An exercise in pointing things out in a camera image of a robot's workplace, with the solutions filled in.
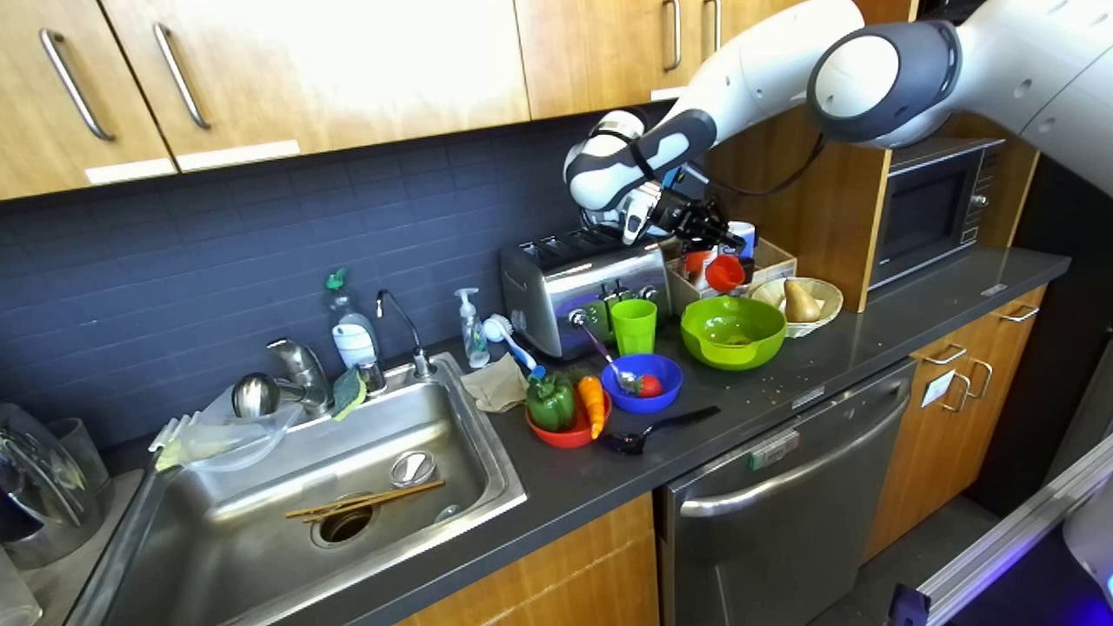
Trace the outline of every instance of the green cup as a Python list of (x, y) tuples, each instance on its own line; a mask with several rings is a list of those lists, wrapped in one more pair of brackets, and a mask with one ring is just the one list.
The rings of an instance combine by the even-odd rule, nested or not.
[(652, 298), (613, 303), (613, 332), (616, 332), (619, 356), (652, 356), (656, 303)]

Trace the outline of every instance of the tile backsplash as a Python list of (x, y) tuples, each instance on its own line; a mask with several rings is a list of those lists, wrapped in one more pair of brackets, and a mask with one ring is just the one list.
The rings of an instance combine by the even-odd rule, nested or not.
[[(563, 154), (591, 117), (0, 202), (0, 399), (79, 414), (97, 445), (150, 437), (243, 372), (271, 336), (341, 360), (322, 276), (390, 289), (423, 340), (454, 336), (451, 289), (502, 311), (497, 248), (577, 224)], [(409, 351), (378, 328), (386, 363)]]

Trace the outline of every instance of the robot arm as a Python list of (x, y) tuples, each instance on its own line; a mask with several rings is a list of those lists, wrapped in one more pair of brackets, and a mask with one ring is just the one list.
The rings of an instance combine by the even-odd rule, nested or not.
[(913, 144), (974, 113), (1113, 194), (1108, 84), (1108, 0), (986, 0), (960, 28), (845, 36), (814, 70), (811, 113), (826, 136), (870, 145)]
[(686, 165), (804, 106), (814, 63), (860, 26), (851, 0), (804, 0), (741, 33), (700, 66), (649, 131), (627, 113), (605, 114), (563, 161), (569, 198), (596, 224), (619, 218), (623, 240), (632, 245), (652, 218), (662, 188)]

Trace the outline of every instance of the dishwasher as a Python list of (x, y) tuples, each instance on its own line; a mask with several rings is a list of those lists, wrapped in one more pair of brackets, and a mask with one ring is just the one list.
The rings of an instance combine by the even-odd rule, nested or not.
[(860, 573), (906, 402), (897, 363), (656, 491), (670, 626), (801, 626)]

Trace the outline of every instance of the sink basin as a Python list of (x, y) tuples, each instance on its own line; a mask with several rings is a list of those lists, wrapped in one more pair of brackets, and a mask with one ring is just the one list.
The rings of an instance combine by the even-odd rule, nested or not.
[[(345, 422), (292, 426), (251, 463), (204, 458), (150, 473), (70, 622), (276, 622), (525, 501), (517, 473), (459, 383), (390, 372), (386, 392)], [(441, 488), (322, 523), (296, 509)]]

